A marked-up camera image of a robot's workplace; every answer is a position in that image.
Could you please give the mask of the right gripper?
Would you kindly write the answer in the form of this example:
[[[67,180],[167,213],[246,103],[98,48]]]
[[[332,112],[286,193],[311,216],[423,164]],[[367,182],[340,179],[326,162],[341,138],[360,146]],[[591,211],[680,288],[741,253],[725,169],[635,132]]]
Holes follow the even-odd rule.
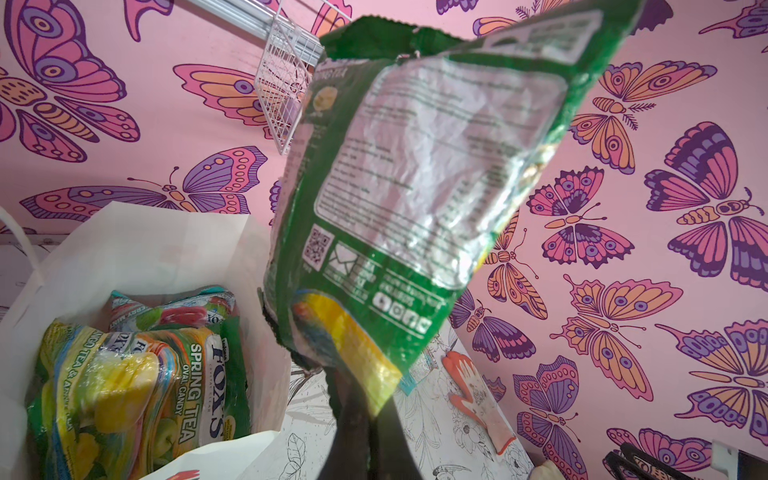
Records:
[[[622,444],[619,453],[609,452],[603,461],[615,479],[693,480],[630,443]]]

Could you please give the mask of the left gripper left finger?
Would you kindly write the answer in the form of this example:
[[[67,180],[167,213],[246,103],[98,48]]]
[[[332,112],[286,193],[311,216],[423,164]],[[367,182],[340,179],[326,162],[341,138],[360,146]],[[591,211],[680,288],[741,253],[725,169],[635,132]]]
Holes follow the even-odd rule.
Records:
[[[336,433],[319,480],[368,479],[370,416],[364,390],[344,372],[326,369],[329,395],[339,406]]]

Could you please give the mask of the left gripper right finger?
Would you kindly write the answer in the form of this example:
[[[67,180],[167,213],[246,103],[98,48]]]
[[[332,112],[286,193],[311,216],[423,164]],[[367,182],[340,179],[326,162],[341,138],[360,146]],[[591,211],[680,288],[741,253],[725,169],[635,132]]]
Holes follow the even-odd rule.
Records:
[[[374,478],[422,479],[411,455],[393,397],[387,401],[374,422]]]

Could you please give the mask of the teal candy bag with red label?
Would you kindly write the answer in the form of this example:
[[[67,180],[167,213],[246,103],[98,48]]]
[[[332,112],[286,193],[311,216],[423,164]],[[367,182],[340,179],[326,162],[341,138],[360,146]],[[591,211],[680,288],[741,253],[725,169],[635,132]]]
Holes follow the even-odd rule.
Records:
[[[220,286],[204,288],[185,298],[157,306],[149,306],[113,291],[109,330],[144,332],[170,325],[200,328],[223,322],[237,314],[234,294]]]

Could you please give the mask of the green Fox's spring tea bag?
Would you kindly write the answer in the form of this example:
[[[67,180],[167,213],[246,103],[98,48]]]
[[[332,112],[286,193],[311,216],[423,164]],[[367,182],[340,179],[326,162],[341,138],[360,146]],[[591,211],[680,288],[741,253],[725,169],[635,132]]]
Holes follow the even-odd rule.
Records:
[[[28,425],[44,479],[140,479],[251,432],[240,322],[104,332],[55,321]]]

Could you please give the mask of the green rainbow candy bag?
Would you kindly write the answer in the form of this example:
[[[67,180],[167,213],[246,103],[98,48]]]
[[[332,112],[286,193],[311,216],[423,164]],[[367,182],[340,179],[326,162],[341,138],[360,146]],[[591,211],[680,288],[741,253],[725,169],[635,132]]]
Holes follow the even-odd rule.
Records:
[[[574,1],[470,41],[377,16],[326,34],[264,278],[281,342],[377,416],[643,7]]]

